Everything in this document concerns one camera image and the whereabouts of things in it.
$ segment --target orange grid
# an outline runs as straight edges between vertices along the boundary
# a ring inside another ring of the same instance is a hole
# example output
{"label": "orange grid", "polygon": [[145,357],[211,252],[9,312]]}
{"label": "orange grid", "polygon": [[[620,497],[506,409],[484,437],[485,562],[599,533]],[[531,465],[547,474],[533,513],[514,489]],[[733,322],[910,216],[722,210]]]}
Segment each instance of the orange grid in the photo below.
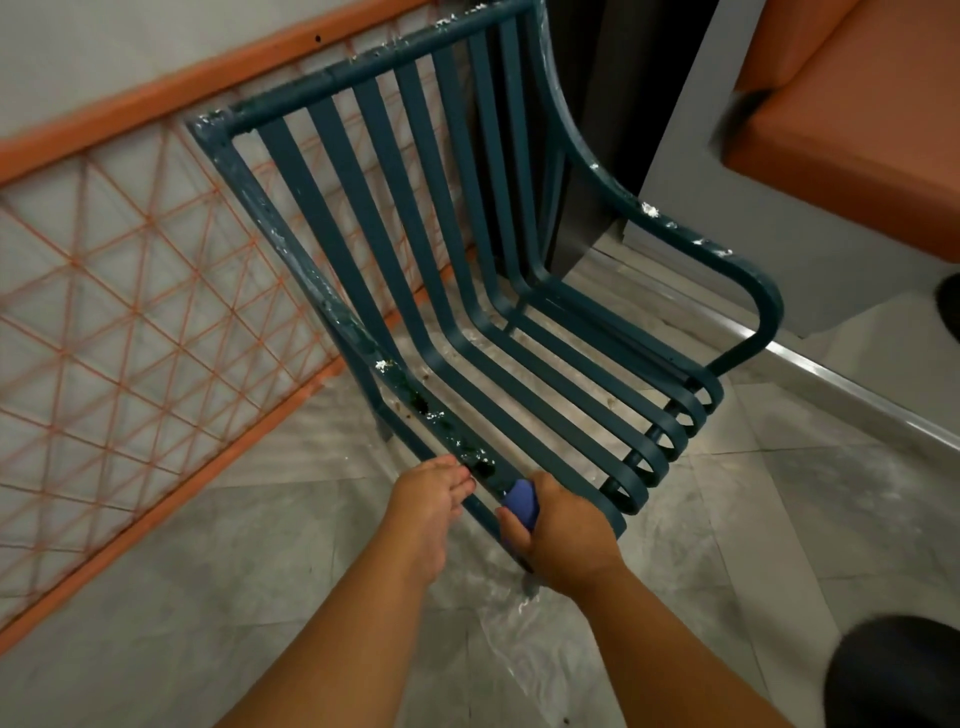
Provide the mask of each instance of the orange grid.
{"label": "orange grid", "polygon": [[[431,6],[417,21],[436,14]],[[364,34],[363,44],[397,36],[404,22]],[[335,51],[353,55],[360,45],[348,40]],[[330,51],[317,56],[200,106],[295,78],[329,62]],[[445,146],[433,69],[420,70]],[[443,267],[396,83],[380,82]],[[417,289],[420,274],[355,100],[345,92],[335,101]],[[291,129],[386,315],[392,298],[323,145],[294,116]],[[264,150],[249,140],[238,148],[343,294]],[[245,220],[179,115],[0,191],[0,627],[195,482],[192,473],[218,470],[204,464],[235,457],[231,443],[335,357],[288,271]]]}

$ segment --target orange booth seat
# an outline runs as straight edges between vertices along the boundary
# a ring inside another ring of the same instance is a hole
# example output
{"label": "orange booth seat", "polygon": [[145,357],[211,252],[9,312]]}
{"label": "orange booth seat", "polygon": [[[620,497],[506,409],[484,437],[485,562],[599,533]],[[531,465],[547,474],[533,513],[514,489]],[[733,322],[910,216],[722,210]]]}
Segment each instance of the orange booth seat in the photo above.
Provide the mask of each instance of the orange booth seat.
{"label": "orange booth seat", "polygon": [[960,0],[768,0],[737,90],[724,164],[960,262]]}

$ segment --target person's right arm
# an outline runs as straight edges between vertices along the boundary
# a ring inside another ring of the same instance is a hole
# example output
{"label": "person's right arm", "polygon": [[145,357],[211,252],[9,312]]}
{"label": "person's right arm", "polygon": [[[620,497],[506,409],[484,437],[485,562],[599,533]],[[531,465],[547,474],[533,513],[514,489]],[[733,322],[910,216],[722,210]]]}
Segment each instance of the person's right arm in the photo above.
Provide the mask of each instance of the person's right arm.
{"label": "person's right arm", "polygon": [[498,508],[501,532],[587,617],[628,726],[790,725],[630,572],[596,507],[552,475],[533,480],[540,502],[533,533]]}

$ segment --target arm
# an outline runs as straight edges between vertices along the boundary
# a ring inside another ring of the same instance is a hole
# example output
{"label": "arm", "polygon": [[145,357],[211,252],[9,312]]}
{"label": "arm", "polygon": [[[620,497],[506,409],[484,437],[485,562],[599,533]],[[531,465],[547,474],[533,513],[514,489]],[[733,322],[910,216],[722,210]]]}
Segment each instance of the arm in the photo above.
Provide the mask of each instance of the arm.
{"label": "arm", "polygon": [[289,647],[217,728],[394,724],[426,588],[475,485],[445,455],[397,480],[383,523]]}
{"label": "arm", "polygon": [[551,475],[533,480],[533,533],[505,508],[496,512],[501,531],[587,617],[627,725],[789,726],[627,569],[599,510]]}

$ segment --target orange metal frame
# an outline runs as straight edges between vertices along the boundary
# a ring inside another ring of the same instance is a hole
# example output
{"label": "orange metal frame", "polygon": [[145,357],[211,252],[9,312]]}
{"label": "orange metal frame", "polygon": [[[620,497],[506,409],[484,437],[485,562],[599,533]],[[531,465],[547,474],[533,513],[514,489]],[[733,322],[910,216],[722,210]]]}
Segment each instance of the orange metal frame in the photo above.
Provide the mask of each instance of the orange metal frame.
{"label": "orange metal frame", "polygon": [[[19,179],[119,134],[168,116],[203,98],[297,61],[427,2],[363,0],[0,141],[0,184]],[[443,275],[444,279],[449,277],[449,266],[443,270]],[[420,303],[425,299],[425,292],[419,290],[416,298]],[[397,321],[396,313],[387,316],[390,326]],[[0,631],[0,654],[26,636],[83,584],[199,493],[204,485],[321,389],[328,378],[340,374],[343,369],[344,363],[340,358],[328,364],[212,461],[184,480],[169,496],[144,512],[101,550],[93,553],[81,567]]]}

